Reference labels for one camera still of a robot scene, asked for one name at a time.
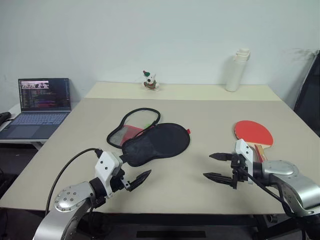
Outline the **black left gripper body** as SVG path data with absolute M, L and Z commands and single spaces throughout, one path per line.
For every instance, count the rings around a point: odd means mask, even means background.
M 109 184 L 113 193 L 122 189 L 131 191 L 131 184 L 125 180 L 125 171 L 121 167 L 113 170 Z

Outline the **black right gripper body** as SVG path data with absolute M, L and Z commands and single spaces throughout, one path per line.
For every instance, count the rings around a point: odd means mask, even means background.
M 248 167 L 246 166 L 246 160 L 241 154 L 232 153 L 231 154 L 231 164 L 232 168 L 232 180 L 231 187 L 237 189 L 238 182 L 248 181 Z

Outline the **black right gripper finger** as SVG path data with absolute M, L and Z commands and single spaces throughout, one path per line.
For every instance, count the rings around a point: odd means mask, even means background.
M 224 184 L 228 186 L 233 185 L 233 179 L 231 177 L 221 175 L 220 173 L 207 172 L 207 173 L 203 173 L 203 176 L 219 184 Z
M 218 161 L 232 161 L 231 153 L 216 152 L 210 154 L 209 157 Z

